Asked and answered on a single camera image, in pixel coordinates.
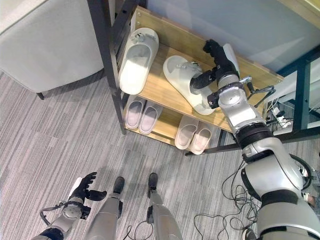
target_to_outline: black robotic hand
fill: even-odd
[[[219,81],[223,76],[228,74],[235,74],[239,77],[235,65],[227,58],[224,48],[219,43],[209,39],[205,41],[203,51],[214,58],[216,66],[212,70],[208,70],[198,77],[192,78],[190,88],[202,89],[215,80]]]
[[[97,172],[91,172],[82,178],[79,186],[72,192],[69,200],[72,198],[80,198],[85,202],[85,198],[92,201],[101,201],[107,196],[107,191],[88,190],[90,184],[94,182]]]

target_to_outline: white wall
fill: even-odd
[[[320,44],[320,29],[276,0],[148,0],[147,8],[278,71]]]

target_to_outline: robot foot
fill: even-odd
[[[125,179],[122,176],[118,176],[114,181],[113,192],[116,194],[121,194],[125,186]]]
[[[148,198],[150,198],[151,190],[157,189],[157,183],[158,183],[158,175],[153,172],[149,175],[149,180],[148,180]]]

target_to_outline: wooden shelf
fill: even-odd
[[[167,81],[163,73],[163,64],[165,60],[173,55],[179,55],[190,62],[195,61],[199,63],[203,72],[211,70],[215,65],[210,55],[202,50],[205,45],[205,40],[189,29],[164,17],[157,16],[149,10],[139,6],[135,13],[135,27],[137,29],[154,29],[159,36],[160,42],[159,50],[151,66],[145,86],[142,92],[138,94],[140,97],[164,107],[153,131],[146,136],[174,146],[175,136],[183,115],[187,115],[231,132],[227,120],[220,108],[217,108],[210,115],[198,114],[191,105],[189,105],[187,100]],[[253,85],[257,88],[274,85],[281,82],[283,79],[281,76],[258,63],[246,60],[238,55],[236,57],[239,63],[240,76],[245,77],[251,75],[253,78]],[[218,90],[216,82],[213,82],[209,87],[213,92]],[[263,96],[264,94],[256,94],[249,102],[254,105]],[[258,111],[261,114],[263,113],[263,104],[259,106]],[[141,134],[138,129],[129,130]]]
[[[182,56],[188,61],[196,60],[193,57],[179,52],[171,47],[160,44],[158,53],[155,57],[148,78],[146,80],[146,84],[142,92],[140,92],[138,95],[144,99],[153,101],[182,115],[187,115],[189,117],[199,119],[202,122],[212,124],[221,129],[231,132],[225,115],[219,107],[210,115],[198,114],[187,102],[187,100],[167,81],[165,74],[163,73],[163,64],[168,57],[173,55]],[[212,65],[205,64],[201,61],[197,62],[199,63],[203,71],[212,69]],[[218,90],[217,84],[215,82],[210,85],[210,88],[213,91]],[[250,99],[249,102],[251,104],[255,104],[260,99],[261,95],[256,94]],[[262,104],[259,106],[258,111],[262,114]]]
[[[320,29],[320,1],[319,0],[278,0],[309,23]]]
[[[156,122],[154,129],[150,134],[145,136],[174,146],[175,136],[177,134],[178,126],[182,116],[182,114],[176,111],[170,110],[168,108],[163,108],[163,111],[158,121]],[[138,128],[128,130],[134,133],[141,134]]]

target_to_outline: robot leg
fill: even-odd
[[[163,201],[157,193],[157,182],[157,174],[151,173],[148,191],[150,207],[147,212],[147,222],[153,223],[156,240],[182,240],[183,238],[174,216],[163,205]]]
[[[115,180],[113,193],[109,195],[97,215],[94,217],[89,230],[86,233],[86,240],[115,240],[117,221],[121,216],[123,203],[120,201],[121,192],[125,180],[118,177]]]

